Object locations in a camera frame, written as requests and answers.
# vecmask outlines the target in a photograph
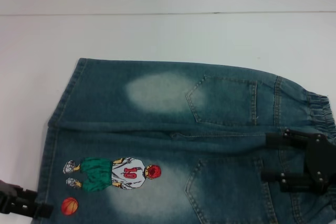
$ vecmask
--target blue denim fabric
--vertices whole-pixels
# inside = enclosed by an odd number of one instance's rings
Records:
[[[80,59],[49,121],[41,165],[38,201],[55,209],[35,223],[329,223],[332,189],[281,193],[260,180],[263,167],[303,172],[302,151],[265,148],[266,132],[287,127],[336,144],[328,98],[273,74]],[[61,207],[69,197],[77,210]]]

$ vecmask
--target basketball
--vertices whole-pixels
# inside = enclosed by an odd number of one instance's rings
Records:
[[[64,215],[72,215],[77,211],[78,201],[75,198],[66,198],[61,206],[61,211]]]

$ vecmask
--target elastic waistband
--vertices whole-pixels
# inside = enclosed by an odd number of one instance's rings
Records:
[[[336,145],[336,126],[328,97],[308,92],[312,121],[317,130],[323,132],[328,140]]]

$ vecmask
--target red hair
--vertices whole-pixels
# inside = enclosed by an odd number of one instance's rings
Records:
[[[147,168],[149,178],[158,178],[161,176],[161,168],[158,165],[151,165]]]

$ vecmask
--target stitched seam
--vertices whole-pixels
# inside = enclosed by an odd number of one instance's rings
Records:
[[[74,83],[73,83],[72,85],[70,84],[70,83],[71,83],[71,80],[70,80],[70,82],[69,82],[68,85],[69,85],[69,87],[71,88],[71,90],[68,91],[69,94],[68,94],[68,96],[67,96],[67,98],[66,98],[66,102],[65,102],[65,104],[64,104],[64,106],[63,106],[63,109],[62,109],[62,112],[61,112],[59,118],[58,118],[58,119],[56,120],[56,122],[55,122],[55,125],[58,125],[58,122],[59,122],[60,119],[62,118],[62,116],[63,116],[63,114],[64,114],[64,112],[65,112],[65,109],[66,109],[66,107],[67,107],[67,105],[68,105],[68,102],[69,102],[69,100],[70,100],[70,97],[71,97],[71,95],[72,95],[72,93],[73,93],[73,90],[75,89],[75,86],[76,86],[78,80],[81,78],[81,76],[82,76],[82,74],[83,74],[83,72],[84,72],[84,69],[85,69],[87,63],[88,63],[88,61],[86,60],[84,66],[83,66],[82,69],[81,69],[81,72],[80,72],[79,76],[76,78],[76,80],[73,80]]]
[[[191,186],[193,184],[193,181],[194,181],[194,179],[196,177],[196,173],[198,173],[198,171],[201,170],[201,166],[202,166],[202,161],[198,160],[197,165],[195,166],[195,168],[193,169],[192,173],[190,174],[190,177],[189,177],[189,179],[187,181],[187,184],[185,186],[185,193],[186,193],[186,195],[187,195],[187,197],[188,197],[191,205],[193,206],[194,211],[197,214],[200,222],[202,224],[207,224],[208,221],[205,219],[205,216],[204,216],[203,212],[200,210],[199,206],[196,203],[196,200],[194,199],[194,197],[190,193],[190,188],[191,188]]]
[[[56,153],[57,140],[58,140],[58,132],[59,132],[59,129],[57,129],[57,131],[55,133],[55,142],[54,142],[54,145],[53,145],[53,153],[52,153],[53,155],[52,155],[52,158],[51,158],[50,171],[49,171],[49,177],[48,177],[48,185],[47,185],[47,189],[46,189],[46,197],[44,199],[45,204],[47,203],[48,196],[49,196],[51,173],[53,171],[53,166],[54,166],[55,153]]]
[[[254,135],[190,135],[190,136],[187,136],[187,135],[183,135],[181,133],[174,133],[172,134],[172,137],[175,137],[176,135],[181,135],[183,137],[226,137],[226,136],[239,136],[239,137],[242,137],[242,136],[265,136],[265,134],[254,134]]]
[[[283,171],[285,173],[289,173],[290,169],[286,161],[285,152],[283,150],[279,150],[279,158]],[[297,224],[305,224],[301,215],[298,193],[290,193],[290,198],[292,201],[292,213],[294,220],[296,221]]]
[[[255,165],[258,169],[259,175],[263,169],[263,160],[261,158],[255,160]],[[274,211],[274,206],[272,203],[271,194],[269,191],[269,186],[267,182],[261,182],[262,193],[264,195],[265,207],[267,209],[268,218],[271,224],[278,224],[277,216]]]
[[[75,126],[77,124],[86,124],[86,123],[89,123],[91,125],[93,124],[100,124],[99,126],[101,126],[102,124],[106,124],[106,125],[112,125],[112,124],[115,124],[115,123],[111,123],[111,122],[95,122],[95,121],[63,121],[62,123],[67,123],[67,125],[73,123],[75,124]],[[127,122],[127,124],[138,124],[138,122]],[[236,125],[236,124],[233,124],[233,125],[221,125],[221,126],[224,126],[224,127],[221,127],[221,128],[214,128],[215,129],[218,129],[218,130],[221,130],[221,129],[226,129],[225,126],[239,126],[240,128],[249,128],[249,127],[252,127],[252,125]],[[291,128],[293,127],[293,125],[282,125],[282,126],[276,126],[274,127],[274,125],[264,125],[264,127],[267,127],[269,129],[269,131],[272,131],[272,130],[278,130],[278,129],[287,129],[287,128]]]
[[[202,167],[206,167],[207,163],[209,161],[216,162],[216,163],[227,163],[227,162],[240,162],[241,160],[247,160],[252,161],[252,164],[254,165],[255,169],[257,170],[257,173],[260,174],[261,169],[263,167],[262,160],[260,157],[243,157],[243,158],[237,158],[237,157],[227,157],[227,158],[208,158],[208,159],[199,159],[197,162],[197,165],[193,169],[192,173],[190,174],[186,186],[185,186],[185,193],[187,197],[189,198],[189,201],[191,205],[193,206],[201,224],[262,224],[261,219],[257,220],[225,220],[225,221],[209,221],[206,216],[204,215],[204,212],[201,210],[200,206],[197,204],[195,198],[192,196],[190,192],[190,188],[194,182],[194,179],[196,178],[196,175],[201,171]],[[270,224],[278,224],[275,211],[272,205],[271,196],[268,188],[268,183],[262,183],[261,184],[262,191],[261,193],[264,194],[263,201],[267,201],[267,209],[268,209],[268,217],[270,220]]]
[[[254,85],[251,86],[252,95],[251,95],[251,121],[253,125],[257,125],[257,82],[254,82]]]
[[[280,85],[282,77],[278,76],[274,87],[274,126],[280,125]]]
[[[252,91],[251,91],[251,122],[247,123],[249,126],[251,125],[256,125],[257,124],[257,117],[256,117],[256,95],[257,95],[257,81],[251,81],[251,80],[241,80],[241,79],[233,79],[233,78],[225,78],[225,77],[212,77],[212,76],[207,76],[205,75],[195,86],[192,90],[190,90],[185,96],[186,99],[189,103],[190,109],[192,113],[194,114],[195,120],[198,123],[211,123],[211,124],[219,124],[223,126],[246,126],[246,125],[241,125],[239,123],[227,123],[224,121],[213,121],[213,120],[203,120],[197,113],[196,107],[194,106],[191,96],[194,93],[196,89],[200,85],[202,85],[206,79],[211,78],[211,79],[216,79],[216,80],[227,80],[227,81],[232,81],[232,82],[238,82],[238,83],[247,83],[251,86]]]
[[[313,111],[311,110],[310,96],[308,94],[307,94],[307,103],[308,103],[308,108],[309,108],[309,114],[310,114],[310,117],[311,117],[311,121],[312,121],[313,125],[316,126],[315,117],[313,115]]]

